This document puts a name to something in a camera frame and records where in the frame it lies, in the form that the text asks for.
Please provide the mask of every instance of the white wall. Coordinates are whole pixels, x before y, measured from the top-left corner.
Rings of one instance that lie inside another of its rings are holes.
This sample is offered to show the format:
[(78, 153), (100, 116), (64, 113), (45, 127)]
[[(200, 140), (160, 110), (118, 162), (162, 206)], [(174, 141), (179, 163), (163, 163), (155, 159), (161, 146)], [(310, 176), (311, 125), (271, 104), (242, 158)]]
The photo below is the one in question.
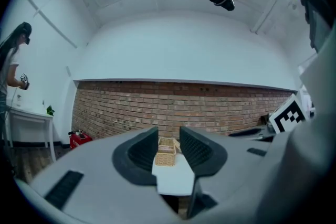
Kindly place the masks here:
[(282, 47), (237, 21), (161, 12), (104, 26), (72, 66), (75, 80), (208, 81), (295, 89)]
[(97, 25), (83, 0), (33, 0), (53, 24), (76, 46), (86, 46)]
[[(250, 27), (259, 18), (261, 12), (242, 3), (242, 0), (234, 0), (235, 9), (228, 12), (224, 8), (218, 8), (209, 0), (157, 0), (159, 10), (172, 11), (183, 10), (226, 16)], [(136, 14), (156, 11), (154, 0), (122, 0), (97, 10), (96, 15), (103, 25), (120, 18), (134, 16)]]
[(296, 32), (288, 36), (282, 46), (292, 69), (296, 90), (299, 90), (302, 85), (299, 66), (306, 68), (309, 60), (316, 55), (316, 51), (310, 47), (309, 25), (304, 21), (301, 24), (297, 22), (294, 27)]

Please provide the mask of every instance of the hand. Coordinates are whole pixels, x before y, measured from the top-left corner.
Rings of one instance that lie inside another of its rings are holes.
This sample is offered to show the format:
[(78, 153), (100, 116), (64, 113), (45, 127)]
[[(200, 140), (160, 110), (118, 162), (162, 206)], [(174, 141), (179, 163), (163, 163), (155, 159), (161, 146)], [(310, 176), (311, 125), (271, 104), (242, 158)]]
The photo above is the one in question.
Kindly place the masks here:
[(29, 87), (29, 83), (28, 82), (24, 82), (24, 81), (20, 81), (21, 83), (21, 86), (20, 86), (20, 89), (21, 90), (27, 90), (28, 87)]

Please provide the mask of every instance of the white platform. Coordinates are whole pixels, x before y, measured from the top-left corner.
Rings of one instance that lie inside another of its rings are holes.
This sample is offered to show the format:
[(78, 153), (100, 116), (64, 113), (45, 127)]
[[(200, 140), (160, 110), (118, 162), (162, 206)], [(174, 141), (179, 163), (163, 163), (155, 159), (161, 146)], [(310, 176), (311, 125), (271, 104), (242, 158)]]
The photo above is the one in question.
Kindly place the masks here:
[(193, 192), (195, 175), (180, 153), (176, 154), (173, 167), (157, 166), (154, 158), (152, 174), (156, 176), (157, 192), (160, 194), (188, 196)]
[(7, 143), (7, 135), (9, 138), (9, 143), (11, 147), (13, 147), (12, 140), (12, 126), (11, 121), (13, 119), (20, 119), (24, 121), (36, 122), (36, 123), (44, 123), (46, 132), (45, 132), (45, 147), (48, 147), (48, 136), (49, 136), (49, 144), (50, 144), (50, 152), (52, 161), (56, 161), (55, 151), (54, 151), (54, 140), (53, 140), (53, 116), (48, 115), (44, 108), (41, 106), (40, 108), (29, 108), (25, 106), (17, 106), (17, 104), (12, 104), (7, 100), (8, 107), (8, 117), (7, 117), (7, 131), (4, 133), (5, 145), (8, 147)]

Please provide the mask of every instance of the black panel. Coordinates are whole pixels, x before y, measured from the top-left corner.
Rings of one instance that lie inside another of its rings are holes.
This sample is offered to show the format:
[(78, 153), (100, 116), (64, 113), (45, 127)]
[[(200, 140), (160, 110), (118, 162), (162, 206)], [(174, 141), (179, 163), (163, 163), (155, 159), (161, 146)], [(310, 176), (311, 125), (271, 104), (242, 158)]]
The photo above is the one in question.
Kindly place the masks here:
[(112, 161), (119, 174), (136, 185), (156, 185), (152, 166), (158, 151), (157, 127), (120, 144), (113, 152)]
[(263, 151), (263, 150), (260, 150), (258, 148), (254, 148), (254, 147), (251, 147), (247, 150), (247, 152), (250, 152), (252, 154), (256, 154), (256, 155), (259, 155), (259, 156), (262, 156), (264, 157), (266, 155), (266, 151)]
[(45, 199), (56, 208), (62, 210), (82, 178), (82, 173), (68, 171), (46, 195)]
[(274, 135), (271, 135), (271, 136), (263, 137), (262, 139), (260, 139), (258, 141), (261, 141), (261, 142), (273, 142), (273, 139), (274, 139)]
[(261, 128), (252, 128), (252, 129), (232, 133), (229, 136), (237, 137), (237, 136), (255, 135), (255, 134), (260, 133), (260, 132), (261, 132)]
[(180, 144), (196, 178), (216, 174), (227, 160), (227, 152), (221, 145), (187, 127), (180, 128)]
[(217, 202), (208, 194), (202, 193), (199, 182), (196, 181), (191, 196), (191, 201), (187, 210), (187, 219), (195, 217), (205, 209), (210, 209), (217, 205)]

